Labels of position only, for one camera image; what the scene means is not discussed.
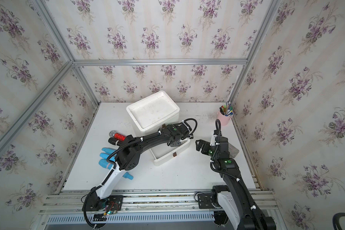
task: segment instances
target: aluminum frame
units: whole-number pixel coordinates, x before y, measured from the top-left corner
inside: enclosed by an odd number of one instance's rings
[[[32,101],[28,108],[19,116],[16,122],[0,139],[0,156],[3,154],[7,146],[18,136],[19,132],[25,127],[27,122],[32,118],[33,114],[38,111],[40,106],[46,101],[47,97],[52,93],[53,89],[59,84],[61,80],[69,73],[74,66],[71,61],[68,61],[53,77],[50,83],[44,88],[41,93]]]
[[[265,17],[262,21],[261,26],[259,27],[257,37],[255,38],[251,50],[249,51],[248,54],[248,63],[246,66],[242,69],[240,72],[240,75],[238,77],[238,80],[236,84],[234,85],[233,90],[230,93],[229,101],[233,102],[239,93],[239,90],[241,86],[243,85],[245,76],[247,75],[250,67],[252,67],[255,56],[257,55],[258,51],[260,50],[261,44],[263,40],[265,39],[265,36],[267,34],[267,31],[269,30],[271,24],[272,24],[272,19],[274,18],[277,9],[281,3],[281,0],[272,0],[270,6],[267,9],[267,12],[265,14]]]
[[[75,60],[75,66],[245,65],[246,58]]]

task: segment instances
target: wall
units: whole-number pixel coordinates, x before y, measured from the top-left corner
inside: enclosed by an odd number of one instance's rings
[[[287,227],[332,229],[345,212],[345,1],[284,0],[261,47],[239,127]]]
[[[270,0],[46,2],[76,59],[245,58]],[[102,102],[227,100],[241,66],[82,69]]]
[[[31,1],[0,1],[0,138],[66,62]],[[29,229],[94,109],[69,73],[0,157],[0,229]]]
[[[0,138],[65,63],[32,8],[0,1]]]

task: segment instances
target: cable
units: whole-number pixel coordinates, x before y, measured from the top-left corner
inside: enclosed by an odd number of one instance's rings
[[[196,192],[196,193],[194,193],[194,196],[193,196],[193,199],[194,199],[195,201],[197,201],[197,200],[195,199],[195,196],[197,196],[197,194],[198,194],[198,193],[202,193],[202,194],[208,195],[207,193],[203,193],[203,192]]]
[[[335,230],[343,230],[341,228],[341,225],[340,225],[340,217],[343,217],[343,216],[345,216],[345,212],[336,213],[332,217],[332,224],[333,224]]]
[[[86,205],[87,205],[87,201],[88,201],[88,198],[99,188],[101,188],[102,185],[99,185],[97,187],[94,187],[91,189],[91,191],[87,194],[86,196],[86,199],[84,200],[84,203],[83,203],[83,216],[84,216],[84,219],[86,220],[87,224],[91,227],[91,228],[100,228],[97,226],[97,224],[94,224],[92,225],[92,223],[89,221],[88,217],[87,217],[87,213],[86,213]]]

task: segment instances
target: black cable sleeve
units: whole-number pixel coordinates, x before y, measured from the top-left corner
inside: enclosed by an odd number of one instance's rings
[[[340,218],[343,217],[343,216],[345,216],[345,212],[336,213],[332,217],[332,224],[333,224],[335,230],[343,230],[341,228],[341,225],[340,225]]]
[[[91,191],[87,194],[86,196],[86,199],[84,200],[84,203],[83,203],[83,216],[84,216],[84,219],[86,220],[87,224],[91,227],[91,228],[100,228],[97,226],[97,224],[93,224],[89,221],[88,217],[87,217],[87,213],[86,213],[86,204],[87,204],[87,201],[88,201],[88,198],[92,195],[92,193],[94,193],[97,189],[101,188],[102,186],[99,185],[97,187],[94,187],[91,189]]]

